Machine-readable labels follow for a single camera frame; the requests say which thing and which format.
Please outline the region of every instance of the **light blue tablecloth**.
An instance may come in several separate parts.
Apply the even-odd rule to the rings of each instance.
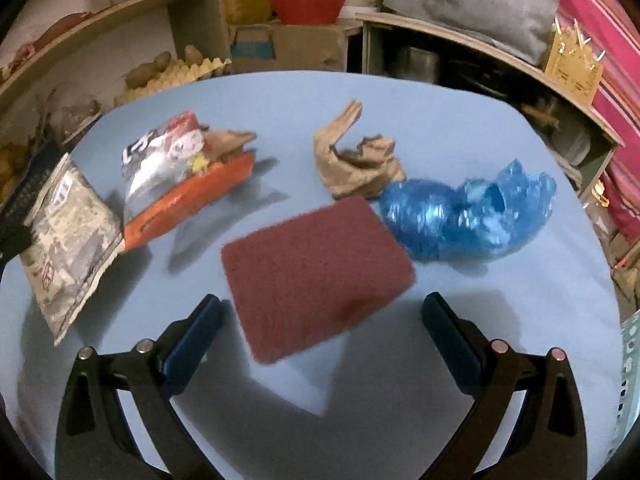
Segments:
[[[156,338],[188,316],[208,292],[230,298],[220,247],[257,228],[332,202],[312,154],[314,132],[347,103],[364,104],[343,140],[397,139],[411,177],[456,186],[493,178],[519,158],[558,181],[555,212],[515,254],[485,265],[418,264],[415,285],[351,333],[274,367],[251,364],[231,320],[174,405],[197,443],[230,480],[415,480],[471,405],[457,391],[420,322],[438,290],[488,339],[570,358],[582,399],[592,476],[602,466],[616,420],[622,340],[602,251],[569,183],[526,120],[507,105],[466,92],[338,73],[263,73],[191,84],[118,108],[73,158],[97,192],[124,194],[123,148],[185,109],[215,128],[255,130],[256,175],[148,248],[116,261],[62,345],[52,338],[20,262],[0,288],[0,390],[36,456],[52,468],[58,409],[77,350],[119,352]],[[128,394],[127,415],[145,457],[161,466]],[[484,464],[513,427],[513,403]]]

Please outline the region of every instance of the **crumpled brown paper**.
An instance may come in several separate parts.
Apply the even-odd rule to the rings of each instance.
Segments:
[[[213,161],[227,162],[244,151],[244,145],[257,138],[255,132],[209,130],[205,133],[204,154]]]
[[[394,157],[393,139],[365,137],[355,151],[336,150],[335,144],[361,114],[362,103],[352,101],[314,136],[316,170],[336,200],[354,195],[377,197],[389,182],[406,179],[400,161]]]

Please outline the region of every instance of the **metal screw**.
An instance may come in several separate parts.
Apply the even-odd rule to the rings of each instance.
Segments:
[[[497,354],[506,354],[509,349],[509,345],[505,343],[502,339],[495,339],[491,341],[491,348],[494,349],[494,352]]]
[[[91,348],[90,346],[85,346],[84,348],[81,348],[80,351],[78,352],[78,357],[81,358],[82,361],[85,361],[86,359],[91,357],[93,354],[94,354],[94,349]]]
[[[143,339],[136,345],[136,350],[141,354],[146,354],[147,352],[151,352],[151,349],[154,347],[154,342],[151,339]]]
[[[556,361],[564,361],[566,359],[566,354],[564,353],[564,350],[560,348],[553,348],[551,351],[551,357]]]

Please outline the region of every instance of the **wooden shelf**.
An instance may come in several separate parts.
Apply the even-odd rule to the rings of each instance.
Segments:
[[[139,14],[175,1],[177,0],[126,0],[68,30],[36,53],[0,86],[0,112],[4,112],[20,94],[46,74],[54,63],[82,44]]]
[[[477,50],[478,52],[482,52],[488,56],[491,56],[495,59],[498,59],[515,69],[523,72],[533,79],[541,82],[543,85],[547,86],[549,89],[553,90],[560,97],[569,101],[573,106],[578,108],[583,114],[585,114],[593,123],[595,123],[604,133],[604,135],[616,146],[624,146],[625,142],[622,138],[614,131],[614,129],[607,123],[604,118],[593,110],[591,107],[585,106],[580,101],[577,101],[575,97],[566,90],[561,87],[558,83],[556,83],[553,79],[549,78],[542,72],[539,68],[515,57],[511,54],[507,54],[506,52],[491,46],[488,43],[485,43],[481,40],[476,40],[476,38],[472,38],[467,36],[466,34],[462,34],[455,30],[451,30],[450,28],[441,27],[439,25],[435,25],[434,23],[427,23],[421,20],[414,20],[411,18],[405,18],[403,16],[397,16],[395,14],[388,14],[386,12],[372,12],[366,14],[357,14],[356,16],[359,20],[363,20],[368,23],[377,23],[383,26],[391,26],[391,27],[401,27],[407,28],[409,30],[416,30],[417,32],[423,32],[425,34],[431,34],[432,36],[437,36],[439,38],[443,38],[444,40],[453,41],[458,44],[462,44],[467,46],[473,50]]]

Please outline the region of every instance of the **egg carton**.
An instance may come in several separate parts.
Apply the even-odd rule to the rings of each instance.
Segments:
[[[208,57],[200,64],[187,65],[183,60],[172,60],[169,66],[156,78],[149,81],[145,87],[127,90],[124,94],[116,96],[113,105],[117,108],[132,103],[143,97],[163,92],[169,88],[176,88],[194,81],[203,81],[225,73],[230,59],[222,61],[219,57],[214,60]]]

